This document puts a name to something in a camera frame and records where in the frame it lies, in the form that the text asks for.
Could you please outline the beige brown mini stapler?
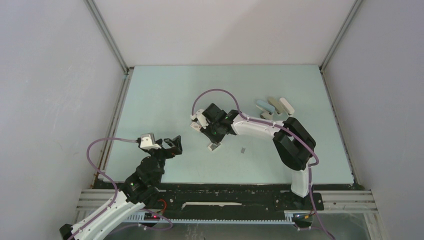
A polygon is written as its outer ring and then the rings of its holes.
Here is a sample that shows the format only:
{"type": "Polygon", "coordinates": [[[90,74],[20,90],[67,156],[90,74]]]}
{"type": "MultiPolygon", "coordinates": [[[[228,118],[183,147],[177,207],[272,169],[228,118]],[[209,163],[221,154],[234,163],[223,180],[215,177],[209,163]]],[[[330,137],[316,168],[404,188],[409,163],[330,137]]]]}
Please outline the beige brown mini stapler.
{"type": "Polygon", "coordinates": [[[272,121],[273,120],[273,116],[274,116],[274,114],[273,113],[269,113],[269,112],[262,112],[260,114],[260,118],[261,119],[269,120],[269,121],[272,121]]]}

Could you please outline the light blue stapler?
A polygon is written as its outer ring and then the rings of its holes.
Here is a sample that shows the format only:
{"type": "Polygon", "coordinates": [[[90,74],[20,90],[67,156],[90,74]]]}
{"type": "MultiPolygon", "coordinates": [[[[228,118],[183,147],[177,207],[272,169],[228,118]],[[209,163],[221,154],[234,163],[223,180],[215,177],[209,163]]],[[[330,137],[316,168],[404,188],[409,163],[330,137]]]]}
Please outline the light blue stapler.
{"type": "Polygon", "coordinates": [[[275,112],[275,107],[273,105],[261,99],[258,99],[255,105],[257,108],[261,109],[263,112],[268,112],[269,114],[273,114],[275,112]]]}

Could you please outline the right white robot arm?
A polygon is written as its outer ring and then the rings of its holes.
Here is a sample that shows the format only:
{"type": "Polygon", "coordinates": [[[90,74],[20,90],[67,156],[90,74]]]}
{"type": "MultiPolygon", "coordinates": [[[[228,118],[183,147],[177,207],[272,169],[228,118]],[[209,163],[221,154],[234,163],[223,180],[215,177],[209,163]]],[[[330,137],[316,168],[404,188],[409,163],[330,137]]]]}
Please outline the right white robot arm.
{"type": "Polygon", "coordinates": [[[225,112],[212,103],[194,112],[190,119],[191,127],[208,137],[212,146],[219,146],[227,135],[271,140],[280,160],[291,171],[291,204],[297,209],[310,204],[312,181],[307,167],[317,143],[296,118],[271,121],[236,109],[225,112]]]}

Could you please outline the grey white stapler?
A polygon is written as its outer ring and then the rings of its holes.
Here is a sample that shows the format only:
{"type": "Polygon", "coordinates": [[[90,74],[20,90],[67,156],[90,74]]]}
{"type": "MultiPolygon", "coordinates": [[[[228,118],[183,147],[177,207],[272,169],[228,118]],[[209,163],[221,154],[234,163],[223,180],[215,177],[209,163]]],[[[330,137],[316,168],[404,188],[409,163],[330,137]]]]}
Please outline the grey white stapler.
{"type": "Polygon", "coordinates": [[[267,102],[275,108],[277,115],[281,116],[285,112],[283,105],[274,97],[268,97],[267,102]]]}

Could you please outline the staple box tray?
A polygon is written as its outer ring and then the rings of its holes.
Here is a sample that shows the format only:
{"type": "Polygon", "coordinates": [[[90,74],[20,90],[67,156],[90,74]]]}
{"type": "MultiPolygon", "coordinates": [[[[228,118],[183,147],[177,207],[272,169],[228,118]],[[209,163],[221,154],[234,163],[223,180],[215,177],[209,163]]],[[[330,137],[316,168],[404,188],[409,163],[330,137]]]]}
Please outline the staple box tray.
{"type": "Polygon", "coordinates": [[[213,152],[214,150],[216,150],[219,146],[221,145],[221,143],[220,142],[218,142],[218,143],[210,143],[208,146],[207,146],[207,148],[211,151],[211,152],[213,152]]]}

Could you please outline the white staple box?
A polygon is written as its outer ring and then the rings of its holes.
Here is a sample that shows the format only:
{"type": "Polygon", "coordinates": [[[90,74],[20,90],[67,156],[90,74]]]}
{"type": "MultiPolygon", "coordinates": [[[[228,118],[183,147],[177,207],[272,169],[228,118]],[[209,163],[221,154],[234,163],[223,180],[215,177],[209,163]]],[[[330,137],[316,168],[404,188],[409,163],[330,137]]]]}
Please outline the white staple box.
{"type": "Polygon", "coordinates": [[[193,128],[197,132],[201,132],[202,126],[197,122],[192,121],[190,127],[193,128]]]}

